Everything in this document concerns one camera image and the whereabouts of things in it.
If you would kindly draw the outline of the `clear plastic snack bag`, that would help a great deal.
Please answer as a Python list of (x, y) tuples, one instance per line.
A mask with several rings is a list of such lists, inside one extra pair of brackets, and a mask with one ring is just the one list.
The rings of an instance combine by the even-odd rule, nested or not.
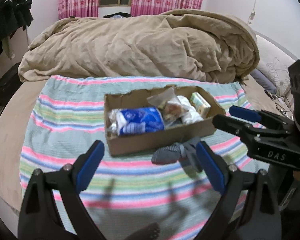
[(147, 102), (161, 112), (166, 126), (171, 126), (189, 111), (187, 106), (183, 105), (178, 99), (174, 87), (170, 87), (160, 94), (148, 97)]

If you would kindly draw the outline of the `grey sock pair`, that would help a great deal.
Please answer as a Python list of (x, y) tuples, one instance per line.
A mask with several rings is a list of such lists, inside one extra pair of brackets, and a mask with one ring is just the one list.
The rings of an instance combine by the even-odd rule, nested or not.
[(186, 142), (175, 142), (170, 146), (157, 149), (152, 155), (152, 163), (156, 165), (166, 165), (176, 163), (180, 159), (188, 159), (194, 170), (198, 173), (203, 168), (196, 156), (196, 146), (201, 142), (200, 137), (194, 137)]

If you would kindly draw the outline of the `blue tissue pack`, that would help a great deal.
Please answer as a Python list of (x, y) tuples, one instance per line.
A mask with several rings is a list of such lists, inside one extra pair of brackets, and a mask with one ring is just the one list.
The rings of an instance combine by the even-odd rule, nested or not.
[(117, 135), (136, 135), (163, 131), (165, 124), (155, 107), (120, 109), (117, 113)]

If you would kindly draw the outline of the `green tissue box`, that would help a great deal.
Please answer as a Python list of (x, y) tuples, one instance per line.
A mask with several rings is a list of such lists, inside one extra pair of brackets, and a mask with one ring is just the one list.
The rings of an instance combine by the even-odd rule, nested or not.
[(190, 104), (196, 109), (202, 118), (206, 118), (208, 116), (211, 105), (198, 92), (191, 94)]

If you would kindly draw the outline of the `white floral pillow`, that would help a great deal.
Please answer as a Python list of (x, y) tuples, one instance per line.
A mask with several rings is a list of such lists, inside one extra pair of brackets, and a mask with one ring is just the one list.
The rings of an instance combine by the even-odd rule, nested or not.
[(290, 93), (288, 67), (295, 62), (295, 59), (264, 37), (260, 35), (256, 37), (260, 54), (257, 69), (277, 88), (278, 96), (287, 96)]

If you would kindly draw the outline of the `tan crumpled blanket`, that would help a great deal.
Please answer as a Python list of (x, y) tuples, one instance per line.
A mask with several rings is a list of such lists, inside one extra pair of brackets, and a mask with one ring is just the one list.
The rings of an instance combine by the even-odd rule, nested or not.
[(21, 81), (163, 76), (229, 83), (258, 65), (254, 31), (235, 16), (175, 9), (130, 18), (65, 18), (29, 45)]

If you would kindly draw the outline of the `striped pastel towel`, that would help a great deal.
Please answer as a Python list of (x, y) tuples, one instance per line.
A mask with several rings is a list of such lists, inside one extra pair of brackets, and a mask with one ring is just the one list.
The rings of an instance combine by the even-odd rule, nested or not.
[[(105, 141), (104, 96), (137, 89), (198, 86), (224, 110), (250, 108), (239, 83), (218, 85), (171, 77), (51, 77), (30, 115), (20, 155), (20, 184), (32, 172), (73, 163), (96, 140)], [(204, 173), (186, 160), (157, 166), (151, 152), (113, 158), (106, 152), (80, 197), (107, 239), (123, 239), (156, 222), (160, 239), (193, 239), (211, 215), (220, 195)]]

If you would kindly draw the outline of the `clear bag of white beads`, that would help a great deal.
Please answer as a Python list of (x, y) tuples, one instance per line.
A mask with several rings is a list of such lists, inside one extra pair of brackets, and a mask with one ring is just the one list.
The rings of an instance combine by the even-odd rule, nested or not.
[(117, 135), (117, 113), (119, 112), (118, 109), (112, 109), (108, 112), (108, 120), (109, 120), (109, 126), (107, 128), (107, 131), (111, 135)]

